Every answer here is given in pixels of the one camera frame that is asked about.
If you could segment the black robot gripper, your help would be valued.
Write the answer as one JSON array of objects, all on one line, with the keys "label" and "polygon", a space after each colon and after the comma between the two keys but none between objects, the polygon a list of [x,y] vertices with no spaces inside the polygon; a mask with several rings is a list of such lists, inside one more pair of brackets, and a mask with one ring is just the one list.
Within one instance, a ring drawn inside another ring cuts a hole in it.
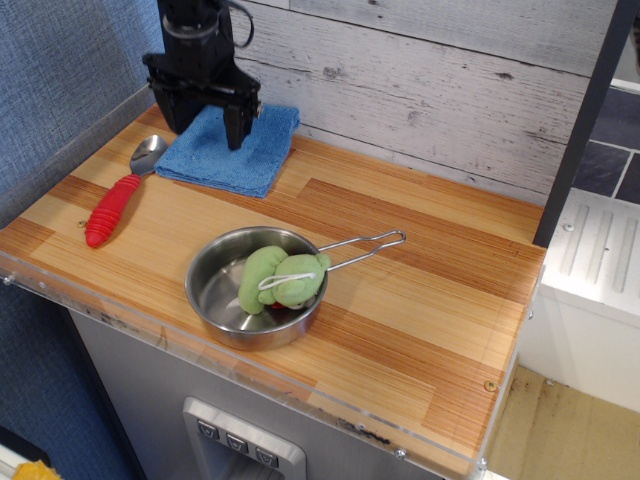
[{"label": "black robot gripper", "polygon": [[235,64],[231,21],[161,23],[165,51],[144,55],[143,63],[167,125],[182,134],[203,106],[218,106],[224,108],[229,149],[240,149],[259,115],[260,84]]}]

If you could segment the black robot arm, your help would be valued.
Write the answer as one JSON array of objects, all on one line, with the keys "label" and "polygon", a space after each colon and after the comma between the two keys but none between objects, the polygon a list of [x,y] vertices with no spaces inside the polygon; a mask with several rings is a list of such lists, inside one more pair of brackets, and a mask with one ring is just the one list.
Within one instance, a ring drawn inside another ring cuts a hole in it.
[{"label": "black robot arm", "polygon": [[200,111],[223,111],[227,143],[238,150],[259,115],[260,83],[235,63],[240,46],[233,37],[234,1],[160,1],[164,51],[147,53],[148,84],[165,121],[182,134]]}]

